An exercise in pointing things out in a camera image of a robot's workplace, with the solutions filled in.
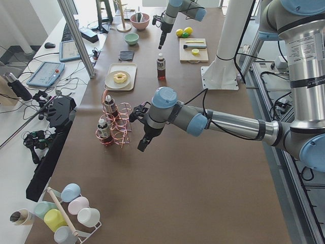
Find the green bowl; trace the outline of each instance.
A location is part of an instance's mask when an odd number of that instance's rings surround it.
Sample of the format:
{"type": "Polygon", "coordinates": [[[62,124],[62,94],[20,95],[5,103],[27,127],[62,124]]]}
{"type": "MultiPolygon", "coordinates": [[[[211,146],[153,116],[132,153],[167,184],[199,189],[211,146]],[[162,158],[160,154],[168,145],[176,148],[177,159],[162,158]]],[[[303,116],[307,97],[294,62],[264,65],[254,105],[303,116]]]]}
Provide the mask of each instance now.
{"type": "Polygon", "coordinates": [[[138,34],[135,34],[135,33],[129,33],[129,34],[126,34],[124,36],[124,40],[129,45],[135,45],[135,44],[137,44],[138,39],[139,39],[139,35],[138,34]]]}

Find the plate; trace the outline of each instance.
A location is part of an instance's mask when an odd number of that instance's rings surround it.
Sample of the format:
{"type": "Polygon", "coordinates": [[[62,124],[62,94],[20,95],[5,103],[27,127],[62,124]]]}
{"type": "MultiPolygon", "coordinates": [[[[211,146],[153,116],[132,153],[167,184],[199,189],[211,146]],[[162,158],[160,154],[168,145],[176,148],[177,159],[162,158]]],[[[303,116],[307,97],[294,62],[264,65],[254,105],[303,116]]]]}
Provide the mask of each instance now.
{"type": "Polygon", "coordinates": [[[121,88],[124,88],[126,87],[127,85],[129,85],[131,81],[131,77],[130,77],[130,74],[126,71],[122,71],[122,70],[116,70],[116,71],[112,71],[111,73],[109,73],[106,78],[105,78],[105,85],[111,89],[121,89],[121,88]],[[114,82],[114,75],[119,73],[119,72],[122,72],[126,75],[127,77],[127,80],[126,82],[124,83],[116,83],[114,82]]]}

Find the computer mouse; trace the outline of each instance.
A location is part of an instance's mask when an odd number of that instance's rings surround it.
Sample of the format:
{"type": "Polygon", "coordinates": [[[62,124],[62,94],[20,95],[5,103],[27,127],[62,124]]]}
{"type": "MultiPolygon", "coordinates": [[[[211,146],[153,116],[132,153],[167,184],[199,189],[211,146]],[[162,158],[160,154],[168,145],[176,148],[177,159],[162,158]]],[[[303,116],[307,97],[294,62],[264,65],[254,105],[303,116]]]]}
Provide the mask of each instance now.
{"type": "Polygon", "coordinates": [[[55,47],[55,44],[54,43],[51,43],[51,42],[47,42],[47,43],[44,44],[44,47],[46,49],[54,48],[55,47]]]}

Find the blue mug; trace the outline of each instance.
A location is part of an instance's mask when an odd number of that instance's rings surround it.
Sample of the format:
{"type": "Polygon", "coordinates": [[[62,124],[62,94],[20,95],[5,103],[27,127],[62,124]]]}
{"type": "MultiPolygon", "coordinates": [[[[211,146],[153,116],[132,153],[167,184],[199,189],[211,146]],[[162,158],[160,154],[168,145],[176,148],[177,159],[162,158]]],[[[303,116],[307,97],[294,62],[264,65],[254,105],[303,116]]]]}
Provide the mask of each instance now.
{"type": "Polygon", "coordinates": [[[54,240],[58,244],[75,244],[77,239],[68,226],[61,226],[54,234],[54,240]]]}
{"type": "Polygon", "coordinates": [[[61,199],[63,202],[71,202],[72,200],[79,197],[80,193],[80,187],[75,183],[71,183],[68,184],[61,192],[61,199]]]}

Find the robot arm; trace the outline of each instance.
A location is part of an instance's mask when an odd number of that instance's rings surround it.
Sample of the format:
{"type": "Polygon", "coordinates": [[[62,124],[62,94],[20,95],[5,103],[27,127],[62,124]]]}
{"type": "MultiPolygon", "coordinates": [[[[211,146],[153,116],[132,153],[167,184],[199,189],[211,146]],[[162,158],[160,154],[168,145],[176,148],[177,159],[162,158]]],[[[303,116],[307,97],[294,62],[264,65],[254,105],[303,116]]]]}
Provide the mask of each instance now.
{"type": "Polygon", "coordinates": [[[150,109],[144,105],[134,108],[130,121],[144,124],[145,136],[138,149],[144,151],[153,137],[160,135],[166,123],[171,123],[193,136],[204,129],[227,132],[249,140],[265,141],[273,145],[280,141],[283,125],[278,121],[265,122],[213,110],[187,106],[177,100],[177,93],[169,87],[156,90],[150,109]]]}
{"type": "Polygon", "coordinates": [[[325,47],[322,33],[325,0],[263,0],[262,6],[260,31],[277,33],[286,42],[295,120],[290,124],[266,122],[204,111],[184,105],[178,101],[175,91],[162,87],[152,98],[150,109],[141,105],[130,117],[130,121],[139,119],[144,124],[145,136],[138,147],[141,151],[169,122],[194,136],[200,135],[203,129],[212,129],[243,139],[262,140],[288,152],[307,167],[325,172],[325,47]]]}
{"type": "Polygon", "coordinates": [[[166,11],[162,13],[161,16],[153,16],[153,25],[155,25],[157,21],[161,22],[160,29],[162,34],[158,49],[163,47],[167,33],[172,31],[178,12],[197,21],[202,21],[206,14],[206,10],[195,3],[194,0],[169,0],[166,11]]]}

